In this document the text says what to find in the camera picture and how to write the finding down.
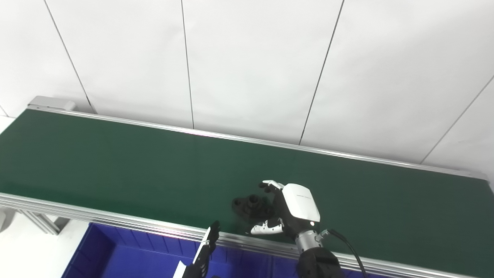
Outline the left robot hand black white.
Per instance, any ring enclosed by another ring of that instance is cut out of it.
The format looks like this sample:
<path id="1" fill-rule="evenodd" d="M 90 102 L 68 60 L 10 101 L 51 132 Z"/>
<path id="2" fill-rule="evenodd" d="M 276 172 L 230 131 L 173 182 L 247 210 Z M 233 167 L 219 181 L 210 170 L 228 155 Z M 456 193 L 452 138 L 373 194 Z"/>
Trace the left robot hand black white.
<path id="1" fill-rule="evenodd" d="M 217 240 L 219 239 L 220 222 L 214 221 L 206 230 L 202 240 L 200 241 L 198 250 L 191 264 L 184 264 L 179 261 L 174 278 L 205 278 L 208 274 L 210 257 L 217 248 Z"/>

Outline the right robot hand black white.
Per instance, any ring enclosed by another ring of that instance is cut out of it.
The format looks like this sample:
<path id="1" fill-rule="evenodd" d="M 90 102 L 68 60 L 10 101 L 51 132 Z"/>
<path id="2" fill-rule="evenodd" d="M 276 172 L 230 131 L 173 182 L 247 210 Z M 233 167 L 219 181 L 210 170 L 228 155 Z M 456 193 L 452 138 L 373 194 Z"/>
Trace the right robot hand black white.
<path id="1" fill-rule="evenodd" d="M 311 191 L 303 185 L 283 185 L 274 180 L 264 180 L 259 188 L 274 194 L 274 215 L 255 224 L 249 231 L 252 235 L 284 234 L 293 241 L 304 232 L 315 232 L 319 228 L 320 213 Z"/>

